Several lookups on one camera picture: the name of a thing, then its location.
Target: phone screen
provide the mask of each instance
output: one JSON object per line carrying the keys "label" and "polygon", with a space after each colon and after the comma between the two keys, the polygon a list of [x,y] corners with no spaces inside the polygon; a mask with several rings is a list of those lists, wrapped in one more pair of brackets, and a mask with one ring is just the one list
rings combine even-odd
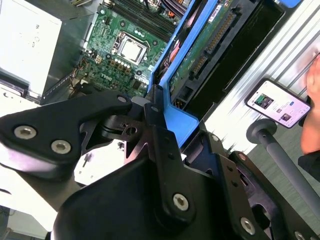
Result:
{"label": "phone screen", "polygon": [[287,128],[292,128],[311,109],[307,103],[270,80],[263,82],[247,98],[246,104]]}

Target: motherboard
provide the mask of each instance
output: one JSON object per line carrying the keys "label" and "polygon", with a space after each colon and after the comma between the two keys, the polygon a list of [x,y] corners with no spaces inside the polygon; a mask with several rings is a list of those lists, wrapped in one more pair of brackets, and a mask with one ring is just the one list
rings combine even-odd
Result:
{"label": "motherboard", "polygon": [[101,91],[144,97],[150,74],[179,23],[158,0],[149,0],[149,6],[140,0],[105,0],[75,77]]}

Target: sticker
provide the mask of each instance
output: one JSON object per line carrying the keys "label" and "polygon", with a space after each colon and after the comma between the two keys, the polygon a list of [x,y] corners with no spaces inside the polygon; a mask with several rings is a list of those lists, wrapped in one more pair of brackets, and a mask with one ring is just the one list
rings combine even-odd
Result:
{"label": "sticker", "polygon": [[221,8],[222,8],[222,4],[219,4],[218,6],[216,6],[215,10],[213,11],[211,17],[208,20],[209,23],[212,23],[214,21],[214,19],[218,15]]}
{"label": "sticker", "polygon": [[155,68],[155,66],[149,65],[148,70],[149,70],[149,71],[153,71],[154,68]]}

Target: silver screw head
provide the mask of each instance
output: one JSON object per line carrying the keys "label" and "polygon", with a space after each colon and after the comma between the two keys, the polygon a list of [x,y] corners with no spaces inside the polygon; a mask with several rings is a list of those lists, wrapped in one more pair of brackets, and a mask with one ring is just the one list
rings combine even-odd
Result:
{"label": "silver screw head", "polygon": [[155,112],[159,112],[159,109],[156,108],[155,106],[152,106],[151,109],[152,109],[153,111],[155,111]]}
{"label": "silver screw head", "polygon": [[216,142],[219,142],[219,138],[218,138],[216,135],[212,134],[212,138],[213,138],[213,140],[215,140]]}
{"label": "silver screw head", "polygon": [[67,154],[71,151],[71,145],[65,140],[55,140],[51,144],[51,149],[57,154]]}
{"label": "silver screw head", "polygon": [[14,135],[19,139],[33,139],[37,135],[37,131],[32,126],[18,126],[13,131]]}
{"label": "silver screw head", "polygon": [[189,208],[189,202],[185,196],[180,193],[176,193],[173,196],[174,205],[181,211],[187,211]]}
{"label": "silver screw head", "polygon": [[295,235],[296,239],[298,239],[298,240],[305,240],[304,236],[302,236],[302,234],[298,231],[295,231],[294,235]]}
{"label": "silver screw head", "polygon": [[245,161],[247,159],[246,156],[243,155],[242,153],[239,153],[238,156],[242,161]]}
{"label": "silver screw head", "polygon": [[118,100],[123,103],[127,102],[127,99],[125,99],[123,96],[118,96]]}
{"label": "silver screw head", "polygon": [[254,225],[250,222],[250,220],[246,217],[242,217],[240,219],[241,222],[241,226],[243,227],[243,229],[250,235],[255,235],[256,230]]}

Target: finger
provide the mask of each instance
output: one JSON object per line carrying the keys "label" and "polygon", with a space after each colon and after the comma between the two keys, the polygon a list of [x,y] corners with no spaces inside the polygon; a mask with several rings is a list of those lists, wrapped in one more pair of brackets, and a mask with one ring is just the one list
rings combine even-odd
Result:
{"label": "finger", "polygon": [[320,84],[320,58],[319,56],[316,57],[316,65],[313,74],[314,82]]}
{"label": "finger", "polygon": [[315,83],[315,77],[314,76],[315,76],[316,66],[317,66],[317,60],[315,60],[312,63],[312,65],[311,65],[311,67],[310,67],[310,69],[309,69],[309,71],[308,71],[308,73],[306,75],[306,86],[307,86],[307,88],[311,87]]}

